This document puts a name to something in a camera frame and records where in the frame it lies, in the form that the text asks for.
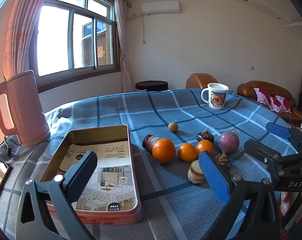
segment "table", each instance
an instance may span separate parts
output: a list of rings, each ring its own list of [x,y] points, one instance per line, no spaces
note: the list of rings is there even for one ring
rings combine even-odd
[[[86,185],[91,190],[93,199],[98,199],[108,204],[113,202],[120,203],[121,201],[134,197],[133,186],[121,185],[118,187],[101,186],[100,184]]]
[[[218,202],[208,183],[192,186],[187,182],[190,163],[177,156],[166,165],[156,162],[142,148],[147,134],[169,138],[178,147],[185,142],[196,145],[198,132],[209,130],[216,141],[224,131],[241,132],[240,147],[230,156],[231,174],[240,174],[246,180],[269,178],[266,166],[258,163],[243,150],[248,139],[255,139],[281,155],[295,153],[287,140],[265,130],[268,122],[289,126],[272,111],[251,100],[228,93],[223,110],[214,110],[202,102],[201,89],[168,90],[162,92],[126,93],[90,98],[63,105],[46,113],[51,129],[49,138],[40,144],[23,148],[16,136],[7,142],[16,157],[7,157],[7,148],[0,143],[0,161],[13,167],[0,197],[0,227],[10,239],[15,238],[15,219],[24,182],[28,178],[39,181],[60,142],[71,129],[127,124],[131,133],[135,175],[142,201],[143,217],[140,223],[127,226],[86,225],[96,239],[178,239],[197,240],[207,231],[223,204]],[[170,122],[179,125],[177,133],[169,132]],[[248,202],[232,228],[234,236],[241,224]],[[63,237],[65,231],[57,219],[57,229]]]

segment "brown leather sofa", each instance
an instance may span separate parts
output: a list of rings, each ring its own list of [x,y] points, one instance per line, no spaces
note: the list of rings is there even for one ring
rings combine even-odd
[[[193,73],[187,79],[186,88],[207,88],[209,83],[218,81],[207,73]]]
[[[302,123],[302,112],[295,108],[296,102],[287,89],[268,82],[253,80],[249,81],[246,84],[241,84],[240,86],[238,86],[237,94],[250,100],[257,101],[257,94],[253,88],[260,88],[270,96],[278,95],[286,98],[290,105],[291,114],[276,112],[274,113],[280,116],[287,123],[293,125],[300,125]]]

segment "cylindrical snack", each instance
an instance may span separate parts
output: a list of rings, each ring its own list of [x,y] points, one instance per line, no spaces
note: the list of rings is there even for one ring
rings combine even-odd
[[[144,140],[142,142],[142,147],[152,153],[153,145],[159,139],[161,138],[148,134],[147,136],[144,137]]]
[[[191,163],[191,166],[188,170],[188,181],[192,185],[200,185],[205,181],[203,172],[199,166],[199,160],[195,160]]]

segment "black stool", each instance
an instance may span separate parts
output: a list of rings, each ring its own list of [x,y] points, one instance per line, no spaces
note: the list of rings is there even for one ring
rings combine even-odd
[[[165,81],[158,80],[141,81],[135,84],[135,88],[139,90],[146,89],[147,92],[164,91],[168,89],[168,83]]]

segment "blue clamp pad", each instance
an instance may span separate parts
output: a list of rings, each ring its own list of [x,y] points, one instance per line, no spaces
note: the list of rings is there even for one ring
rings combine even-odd
[[[199,165],[200,168],[207,179],[211,189],[213,190],[217,200],[227,204],[230,198],[230,184],[224,178],[224,176],[219,171],[218,167],[214,163],[206,152],[200,153],[199,155]]]
[[[274,123],[271,123],[271,122],[266,124],[266,130],[270,133],[278,135],[279,137],[281,137],[283,139],[288,139],[291,137],[291,133],[287,128],[274,124]]]

